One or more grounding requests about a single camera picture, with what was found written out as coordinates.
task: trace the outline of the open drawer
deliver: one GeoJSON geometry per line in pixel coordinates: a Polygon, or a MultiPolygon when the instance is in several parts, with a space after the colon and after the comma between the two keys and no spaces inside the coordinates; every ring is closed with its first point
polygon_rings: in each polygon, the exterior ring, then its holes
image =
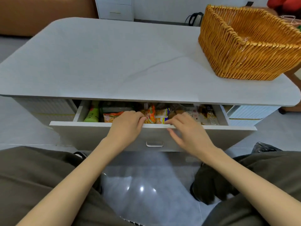
{"type": "MultiPolygon", "coordinates": [[[[78,150],[93,150],[107,136],[111,123],[82,122],[88,114],[91,101],[83,100],[73,121],[51,121],[50,127],[66,138],[78,150]]],[[[254,126],[230,126],[222,105],[212,105],[220,125],[204,125],[215,146],[228,149],[256,131],[254,126]]],[[[182,151],[169,135],[168,124],[144,124],[138,138],[126,148],[128,151],[157,150],[182,151]]]]}

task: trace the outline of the person's left hand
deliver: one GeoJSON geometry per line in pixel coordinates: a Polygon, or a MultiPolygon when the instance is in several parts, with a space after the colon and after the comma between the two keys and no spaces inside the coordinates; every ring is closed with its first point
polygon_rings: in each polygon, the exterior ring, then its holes
{"type": "Polygon", "coordinates": [[[114,119],[106,139],[111,143],[117,144],[120,151],[122,151],[138,137],[145,119],[141,112],[123,112],[114,119]]]}

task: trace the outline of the basket rim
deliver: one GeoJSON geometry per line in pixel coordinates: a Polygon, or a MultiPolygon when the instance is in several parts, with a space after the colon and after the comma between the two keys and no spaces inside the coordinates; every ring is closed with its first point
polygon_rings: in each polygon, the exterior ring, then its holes
{"type": "Polygon", "coordinates": [[[222,24],[223,27],[227,28],[227,31],[230,31],[230,33],[235,37],[235,40],[237,41],[237,43],[241,44],[241,45],[245,45],[245,46],[257,46],[257,47],[281,47],[281,48],[298,48],[301,49],[301,45],[297,45],[297,44],[281,44],[281,43],[269,43],[269,42],[254,42],[254,41],[245,41],[242,39],[242,37],[240,37],[235,31],[234,29],[229,26],[224,19],[218,15],[217,13],[214,12],[215,9],[228,9],[228,10],[243,10],[245,12],[263,12],[265,14],[270,14],[275,20],[279,21],[282,25],[285,25],[287,28],[289,28],[290,30],[293,30],[294,33],[299,34],[301,36],[301,32],[295,28],[294,26],[292,26],[291,24],[287,23],[285,20],[269,13],[268,11],[264,10],[264,9],[256,9],[256,8],[245,8],[245,7],[230,7],[230,6],[212,6],[212,5],[207,5],[206,9],[208,9],[209,11],[211,11],[211,13],[219,20],[219,22],[222,24]]]}

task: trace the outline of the floor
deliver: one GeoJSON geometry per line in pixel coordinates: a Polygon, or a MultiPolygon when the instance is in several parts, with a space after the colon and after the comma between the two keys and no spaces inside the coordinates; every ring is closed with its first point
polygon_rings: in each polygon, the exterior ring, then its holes
{"type": "MultiPolygon", "coordinates": [[[[0,37],[0,62],[28,38],[0,37]]],[[[74,152],[12,98],[0,97],[0,150],[20,145],[74,152]]],[[[258,141],[282,150],[301,151],[301,114],[278,111],[256,125],[258,131],[226,152],[248,154],[258,141]]],[[[103,195],[123,218],[147,226],[201,225],[216,205],[195,201],[188,190],[198,163],[183,152],[123,152],[104,170],[103,195]]]]}

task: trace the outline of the drawer handle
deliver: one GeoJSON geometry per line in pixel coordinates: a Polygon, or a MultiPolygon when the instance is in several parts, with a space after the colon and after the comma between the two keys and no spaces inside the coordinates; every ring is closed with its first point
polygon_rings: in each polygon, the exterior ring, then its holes
{"type": "Polygon", "coordinates": [[[164,143],[163,142],[153,142],[153,143],[148,143],[147,141],[145,142],[148,147],[163,147],[164,143]]]}

